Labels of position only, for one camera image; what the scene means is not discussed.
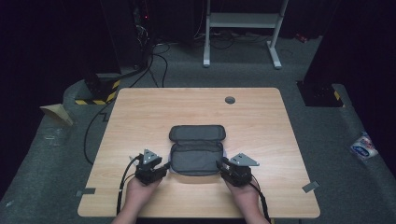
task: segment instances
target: hand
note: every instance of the hand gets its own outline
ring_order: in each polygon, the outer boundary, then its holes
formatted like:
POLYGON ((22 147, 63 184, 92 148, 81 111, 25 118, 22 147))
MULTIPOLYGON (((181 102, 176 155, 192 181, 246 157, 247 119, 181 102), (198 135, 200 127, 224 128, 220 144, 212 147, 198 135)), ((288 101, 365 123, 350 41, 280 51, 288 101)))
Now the hand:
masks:
MULTIPOLYGON (((260 211, 259 192, 257 192, 257 190, 255 190, 250 185, 234 187, 227 181, 225 181, 225 184, 233 195, 233 201, 241 211, 247 224, 269 224, 260 211)), ((251 181, 251 184, 256 186, 256 188, 258 187, 255 181, 251 181)))
POLYGON ((160 185, 162 179, 159 179, 149 185, 144 185, 137 178, 132 178, 128 182, 126 191, 125 204, 120 213, 113 220, 113 224, 133 224, 140 210, 149 202, 151 195, 160 185))

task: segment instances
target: gray carpet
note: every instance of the gray carpet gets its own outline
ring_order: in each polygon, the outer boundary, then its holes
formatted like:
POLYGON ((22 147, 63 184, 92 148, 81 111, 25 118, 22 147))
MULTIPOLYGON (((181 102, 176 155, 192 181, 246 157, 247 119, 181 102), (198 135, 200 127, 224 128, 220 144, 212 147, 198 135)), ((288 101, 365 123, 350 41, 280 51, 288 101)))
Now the gray carpet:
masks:
MULTIPOLYGON (((275 87, 282 94, 290 122, 315 189, 321 215, 303 223, 396 223, 396 182, 380 156, 362 163, 349 153, 349 146, 364 130, 342 85, 334 85, 345 107, 306 107, 296 86, 302 80, 320 39, 308 43, 279 39, 277 51, 283 68, 275 70, 264 42, 236 42, 227 49, 211 50, 210 68, 202 67, 203 48, 182 45, 160 46, 155 52, 168 61, 164 82, 170 87, 275 87)), ((213 43, 217 47, 228 43, 213 43)), ((161 86, 165 63, 154 57, 151 71, 161 86)), ((138 76, 121 81, 130 86, 138 76)), ((85 131, 100 105, 75 105, 82 81, 64 93, 63 104, 76 124, 63 129, 60 145, 48 139, 57 125, 43 117, 20 170, 0 203, 0 223, 110 223, 112 217, 80 217, 80 198, 91 166, 83 154, 85 131)), ((135 87, 155 87, 150 74, 135 87)), ((105 110, 111 113, 112 105, 105 110)), ((106 122, 99 116, 87 137, 87 152, 94 159, 106 122)), ((241 220, 139 219, 138 223, 236 223, 241 220)), ((299 223, 276 219, 277 224, 299 223)))

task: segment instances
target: black equipment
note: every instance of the black equipment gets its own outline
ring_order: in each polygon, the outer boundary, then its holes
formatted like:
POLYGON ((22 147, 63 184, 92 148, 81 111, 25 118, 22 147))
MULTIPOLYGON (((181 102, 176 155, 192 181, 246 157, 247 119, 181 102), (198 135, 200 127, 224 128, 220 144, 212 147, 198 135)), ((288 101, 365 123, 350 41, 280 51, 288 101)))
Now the black equipment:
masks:
POLYGON ((262 194, 262 190, 260 189, 259 182, 257 182, 256 178, 252 175, 251 169, 249 166, 258 166, 259 163, 248 157, 243 153, 239 153, 238 155, 232 157, 231 159, 227 159, 225 157, 222 158, 222 163, 217 162, 217 166, 220 169, 221 177, 232 184, 234 187, 243 187, 245 185, 250 185, 253 187, 260 196, 262 201, 262 211, 264 212, 265 219, 271 223, 271 218, 268 215, 268 206, 265 201, 265 197, 262 194), (252 177, 256 181, 258 187, 251 183, 252 177))
POLYGON ((125 169, 125 172, 122 176, 122 180, 120 182, 120 191, 119 197, 117 199, 117 214, 121 210, 121 199, 122 199, 122 192, 123 187, 125 185, 126 180, 132 176, 129 175, 125 178, 126 174, 128 173, 129 168, 134 163, 134 161, 139 160, 139 164, 136 165, 136 171, 132 175, 136 175, 136 178, 140 180, 145 185, 149 185, 152 182, 155 182, 164 176, 166 176, 166 171, 170 167, 170 162, 166 163, 163 167, 159 169, 155 169, 154 167, 161 163, 163 160, 162 157, 159 157, 157 154, 153 153, 152 151, 145 149, 143 154, 139 154, 135 158, 131 159, 128 166, 125 169))
POLYGON ((166 171, 170 167, 170 162, 168 162, 163 167, 154 169, 156 165, 161 163, 163 158, 148 149, 145 149, 144 154, 140 154, 137 159, 139 164, 136 166, 135 176, 145 185, 149 185, 166 176, 166 171))

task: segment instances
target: dark background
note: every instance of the dark background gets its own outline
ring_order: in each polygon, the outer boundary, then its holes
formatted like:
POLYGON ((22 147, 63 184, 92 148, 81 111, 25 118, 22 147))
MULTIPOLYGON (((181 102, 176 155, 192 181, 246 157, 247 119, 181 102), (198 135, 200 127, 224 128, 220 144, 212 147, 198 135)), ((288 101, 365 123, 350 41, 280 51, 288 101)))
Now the dark background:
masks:
MULTIPOLYGON (((173 38, 188 39, 188 33, 196 33, 199 27, 201 0, 167 1, 161 0, 163 11, 157 11, 158 15, 184 23, 174 24, 177 29, 173 31, 163 28, 169 27, 165 21, 164 24, 159 22, 157 27, 162 27, 159 31, 173 38), (180 27, 188 25, 190 28, 186 28, 185 34, 175 35, 182 30, 180 27)), ((0 3, 2 196, 35 137, 43 116, 38 107, 61 103, 65 89, 83 79, 63 41, 64 6, 76 6, 76 14, 69 16, 81 18, 77 22, 86 22, 87 27, 97 32, 81 38, 91 40, 82 48, 82 55, 91 55, 90 50, 96 49, 93 55, 99 57, 100 50, 96 46, 108 49, 111 45, 100 2, 83 2, 80 6, 78 1, 67 0, 0 3)), ((243 3, 227 0, 224 5, 222 1, 213 1, 212 6, 222 11, 258 12, 257 8, 265 8, 264 12, 273 12, 280 4, 276 0, 243 3)), ((395 3, 390 0, 293 0, 289 3, 280 36, 294 38, 300 34, 309 39, 325 35, 305 79, 346 86, 367 132, 395 174, 391 165, 395 159, 392 139, 396 134, 396 111, 392 104, 396 95, 394 9, 395 3)), ((90 67, 97 66, 92 60, 88 62, 90 67)), ((113 69, 115 64, 107 62, 106 69, 113 69)))

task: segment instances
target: wooden table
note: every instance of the wooden table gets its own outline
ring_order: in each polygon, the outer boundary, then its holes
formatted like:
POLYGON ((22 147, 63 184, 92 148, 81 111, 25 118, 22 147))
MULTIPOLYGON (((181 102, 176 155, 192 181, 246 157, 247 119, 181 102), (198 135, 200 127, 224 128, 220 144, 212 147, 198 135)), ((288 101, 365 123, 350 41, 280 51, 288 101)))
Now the wooden table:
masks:
MULTIPOLYGON (((169 88, 120 91, 78 213, 114 217, 122 174, 148 148, 163 157, 173 143, 175 125, 220 124, 228 158, 243 152, 258 161, 251 167, 266 197, 270 217, 318 217, 314 191, 290 126, 281 95, 273 88, 169 88), (225 98, 232 96, 234 104, 225 98)), ((241 217, 220 175, 170 174, 140 213, 141 217, 241 217)))

